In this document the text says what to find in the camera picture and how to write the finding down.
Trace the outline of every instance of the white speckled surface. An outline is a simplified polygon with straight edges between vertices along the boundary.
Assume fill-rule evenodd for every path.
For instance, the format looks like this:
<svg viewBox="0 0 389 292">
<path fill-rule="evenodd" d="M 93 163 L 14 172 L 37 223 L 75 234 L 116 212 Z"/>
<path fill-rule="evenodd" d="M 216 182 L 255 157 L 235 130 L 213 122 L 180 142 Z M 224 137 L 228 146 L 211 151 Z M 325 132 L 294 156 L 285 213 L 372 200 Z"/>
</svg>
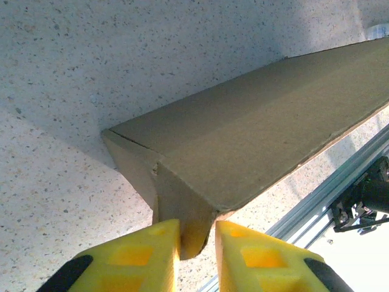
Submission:
<svg viewBox="0 0 389 292">
<path fill-rule="evenodd" d="M 0 291 L 33 291 L 82 249 L 151 223 L 150 209 L 113 169 L 102 129 L 285 56 L 362 41 L 388 7 L 1 1 Z M 388 113 L 377 122 L 386 125 Z M 266 230 L 377 130 L 360 129 L 232 220 Z M 180 289 L 195 290 L 215 271 L 210 245 L 181 264 Z"/>
</svg>

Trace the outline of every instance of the cardboard box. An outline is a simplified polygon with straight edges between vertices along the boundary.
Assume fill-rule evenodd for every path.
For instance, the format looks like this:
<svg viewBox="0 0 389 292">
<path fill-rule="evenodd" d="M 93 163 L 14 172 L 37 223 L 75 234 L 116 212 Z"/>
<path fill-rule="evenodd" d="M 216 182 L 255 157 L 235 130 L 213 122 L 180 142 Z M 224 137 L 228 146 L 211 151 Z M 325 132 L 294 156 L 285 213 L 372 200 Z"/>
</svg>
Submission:
<svg viewBox="0 0 389 292">
<path fill-rule="evenodd" d="M 154 210 L 181 221 L 182 259 L 216 218 L 250 202 L 389 99 L 389 39 L 282 60 L 103 137 Z"/>
</svg>

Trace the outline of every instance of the black rubber pad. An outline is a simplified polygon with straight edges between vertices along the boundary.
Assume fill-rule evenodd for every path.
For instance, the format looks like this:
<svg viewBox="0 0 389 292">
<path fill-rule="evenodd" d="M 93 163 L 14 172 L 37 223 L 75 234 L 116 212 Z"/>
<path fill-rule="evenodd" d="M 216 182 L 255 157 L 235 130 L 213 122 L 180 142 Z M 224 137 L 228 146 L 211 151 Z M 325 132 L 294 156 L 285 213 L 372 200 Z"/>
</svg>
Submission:
<svg viewBox="0 0 389 292">
<path fill-rule="evenodd" d="M 92 262 L 91 255 L 68 261 L 37 292 L 67 292 Z"/>
<path fill-rule="evenodd" d="M 304 262 L 329 292 L 354 292 L 329 265 L 310 258 Z"/>
</svg>

